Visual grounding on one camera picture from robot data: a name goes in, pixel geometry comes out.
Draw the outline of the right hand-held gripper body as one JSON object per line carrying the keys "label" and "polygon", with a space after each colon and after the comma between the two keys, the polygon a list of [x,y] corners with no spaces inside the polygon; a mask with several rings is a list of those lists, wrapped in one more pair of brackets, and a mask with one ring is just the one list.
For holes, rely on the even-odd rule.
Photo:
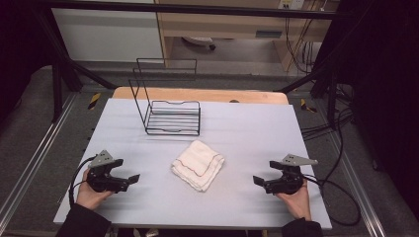
{"label": "right hand-held gripper body", "polygon": [[306,165],[317,165],[317,160],[300,157],[293,154],[286,155],[282,161],[277,161],[285,165],[282,176],[275,180],[265,181],[263,188],[267,194],[294,194],[303,184],[303,174],[300,167]]}

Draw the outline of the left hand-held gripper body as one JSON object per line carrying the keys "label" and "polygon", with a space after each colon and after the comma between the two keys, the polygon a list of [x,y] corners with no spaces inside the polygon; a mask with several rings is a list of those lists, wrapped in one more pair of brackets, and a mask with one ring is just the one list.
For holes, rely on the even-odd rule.
{"label": "left hand-held gripper body", "polygon": [[125,192],[129,186],[127,179],[113,177],[111,175],[110,164],[114,162],[113,156],[107,151],[102,150],[95,156],[89,164],[89,174],[87,183],[90,187],[98,192],[111,191],[114,193]]}

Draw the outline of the person's left hand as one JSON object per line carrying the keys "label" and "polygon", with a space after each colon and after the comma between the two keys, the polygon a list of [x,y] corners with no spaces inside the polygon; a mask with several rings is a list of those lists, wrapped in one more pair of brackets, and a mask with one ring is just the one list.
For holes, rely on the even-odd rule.
{"label": "person's left hand", "polygon": [[90,210],[95,210],[106,198],[110,197],[113,192],[104,191],[98,193],[94,191],[87,183],[88,174],[89,169],[85,170],[83,173],[83,180],[78,189],[76,203]]}

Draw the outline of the person's right hand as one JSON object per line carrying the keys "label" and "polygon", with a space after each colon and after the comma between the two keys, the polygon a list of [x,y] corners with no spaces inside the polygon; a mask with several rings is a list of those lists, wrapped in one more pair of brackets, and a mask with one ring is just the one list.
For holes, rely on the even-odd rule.
{"label": "person's right hand", "polygon": [[294,194],[288,195],[278,193],[276,194],[276,197],[286,204],[288,211],[295,219],[304,218],[307,221],[312,220],[307,180],[303,181],[302,186]]}

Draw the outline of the white folded towel red stitching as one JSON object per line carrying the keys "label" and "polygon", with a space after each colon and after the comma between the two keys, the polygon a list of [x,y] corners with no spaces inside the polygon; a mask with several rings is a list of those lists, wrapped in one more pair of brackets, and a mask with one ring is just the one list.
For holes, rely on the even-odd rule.
{"label": "white folded towel red stitching", "polygon": [[198,192],[205,192],[224,163],[224,157],[199,140],[172,163],[172,172]]}

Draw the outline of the yellow black floor tape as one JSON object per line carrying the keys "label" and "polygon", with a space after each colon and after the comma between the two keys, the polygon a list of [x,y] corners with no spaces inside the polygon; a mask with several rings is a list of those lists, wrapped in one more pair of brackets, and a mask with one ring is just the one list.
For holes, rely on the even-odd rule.
{"label": "yellow black floor tape", "polygon": [[98,100],[100,99],[100,97],[101,97],[101,93],[95,93],[93,95],[93,97],[92,97],[92,99],[91,99],[91,101],[88,105],[88,110],[94,110],[94,108],[95,108]]}
{"label": "yellow black floor tape", "polygon": [[311,112],[311,113],[317,113],[317,109],[316,109],[316,108],[313,108],[313,107],[309,107],[309,106],[307,105],[307,103],[306,103],[306,100],[305,100],[305,99],[300,99],[300,108],[301,108],[303,111],[309,111],[309,112]]}

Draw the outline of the wooden table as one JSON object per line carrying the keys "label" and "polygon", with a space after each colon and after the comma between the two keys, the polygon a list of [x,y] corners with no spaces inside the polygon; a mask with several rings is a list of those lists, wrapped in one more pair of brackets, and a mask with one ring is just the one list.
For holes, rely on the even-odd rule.
{"label": "wooden table", "polygon": [[223,102],[238,101],[239,103],[251,104],[275,104],[287,105],[289,100],[283,93],[261,92],[248,90],[211,90],[211,89],[181,89],[181,88],[139,88],[134,95],[131,87],[117,88],[112,96],[113,99],[145,99],[148,94],[150,99],[165,101],[203,101]]}

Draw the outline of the black curtain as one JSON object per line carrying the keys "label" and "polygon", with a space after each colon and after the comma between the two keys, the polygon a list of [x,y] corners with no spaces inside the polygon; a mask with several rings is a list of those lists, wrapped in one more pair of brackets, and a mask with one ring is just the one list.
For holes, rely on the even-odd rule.
{"label": "black curtain", "polygon": [[0,123],[14,110],[31,76],[50,65],[29,0],[0,0]]}
{"label": "black curtain", "polygon": [[341,80],[374,158],[419,217],[419,0],[375,0]]}

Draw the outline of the white chair base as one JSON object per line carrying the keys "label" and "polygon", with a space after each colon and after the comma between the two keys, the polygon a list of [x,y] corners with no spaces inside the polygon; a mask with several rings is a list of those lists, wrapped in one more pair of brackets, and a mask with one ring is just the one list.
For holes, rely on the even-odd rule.
{"label": "white chair base", "polygon": [[207,46],[210,50],[215,50],[216,46],[211,38],[191,38],[183,37],[183,40],[196,45]]}

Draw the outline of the light wooden desk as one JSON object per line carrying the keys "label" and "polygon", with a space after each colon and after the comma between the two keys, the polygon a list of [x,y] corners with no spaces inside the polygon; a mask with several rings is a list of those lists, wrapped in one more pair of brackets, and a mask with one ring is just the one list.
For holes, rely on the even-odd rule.
{"label": "light wooden desk", "polygon": [[[154,2],[277,10],[280,0],[154,0]],[[338,0],[304,0],[300,10],[335,11],[338,5]],[[180,37],[271,40],[285,71],[293,68],[302,44],[322,42],[331,25],[329,20],[204,14],[159,13],[157,19],[165,56],[171,53],[173,39]]]}

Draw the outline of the white power strip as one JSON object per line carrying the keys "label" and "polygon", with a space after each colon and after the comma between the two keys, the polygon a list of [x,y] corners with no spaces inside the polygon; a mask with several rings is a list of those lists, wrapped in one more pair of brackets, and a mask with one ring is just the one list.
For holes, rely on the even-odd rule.
{"label": "white power strip", "polygon": [[304,0],[280,0],[279,9],[300,10],[304,4]]}

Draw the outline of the aluminium floor rail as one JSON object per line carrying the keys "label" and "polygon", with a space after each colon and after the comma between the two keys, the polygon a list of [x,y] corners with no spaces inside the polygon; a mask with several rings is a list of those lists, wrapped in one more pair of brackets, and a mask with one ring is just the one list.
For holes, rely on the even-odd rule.
{"label": "aluminium floor rail", "polygon": [[32,155],[18,182],[6,198],[5,203],[0,207],[0,233],[5,231],[7,225],[12,219],[34,176],[38,172],[44,157],[48,153],[48,150],[66,122],[77,97],[78,93],[70,93],[68,95],[64,105],[62,106],[61,115],[49,126],[45,136],[42,138],[42,141],[37,147],[35,153]]}
{"label": "aluminium floor rail", "polygon": [[340,138],[339,135],[335,132],[332,132],[329,137],[333,143],[335,151],[341,158],[340,164],[342,166],[343,173],[346,177],[352,194],[360,206],[361,215],[370,233],[370,236],[386,237],[385,231],[379,218],[377,217],[376,211],[367,195],[367,192],[364,189],[364,186],[362,185],[361,180],[357,175],[353,165],[350,162],[350,157],[344,150],[343,139]]}

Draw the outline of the black metal frame stand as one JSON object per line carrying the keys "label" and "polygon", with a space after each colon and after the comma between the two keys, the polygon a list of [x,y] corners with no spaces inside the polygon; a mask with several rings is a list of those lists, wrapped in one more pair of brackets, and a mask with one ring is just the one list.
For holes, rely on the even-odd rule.
{"label": "black metal frame stand", "polygon": [[310,95],[313,98],[320,98],[325,92],[328,93],[326,120],[332,129],[336,129],[335,106],[337,98],[337,70],[334,68],[332,62],[327,62],[318,66],[309,75],[279,89],[278,92],[287,94],[312,80],[315,81],[314,86],[310,91]]}
{"label": "black metal frame stand", "polygon": [[92,79],[107,89],[117,89],[118,86],[94,74],[92,71],[74,61],[68,54],[65,43],[58,28],[53,27],[53,14],[49,7],[32,5],[31,9],[37,23],[42,29],[50,49],[52,60],[52,92],[53,92],[53,118],[56,122],[63,114],[62,83],[65,83],[71,92],[79,92],[83,85],[78,73]]}

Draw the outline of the black metal frame crossbar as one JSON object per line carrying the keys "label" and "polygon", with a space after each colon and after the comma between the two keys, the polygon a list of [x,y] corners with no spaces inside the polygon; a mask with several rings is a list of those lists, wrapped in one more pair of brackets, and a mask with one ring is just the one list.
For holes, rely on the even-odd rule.
{"label": "black metal frame crossbar", "polygon": [[174,14],[205,14],[226,16],[273,17],[294,19],[337,20],[348,18],[347,13],[321,12],[302,10],[280,10],[244,7],[223,7],[204,5],[176,5],[176,4],[148,4],[127,2],[103,2],[80,0],[38,0],[48,8],[99,10],[99,11],[124,11],[124,12],[154,12]]}

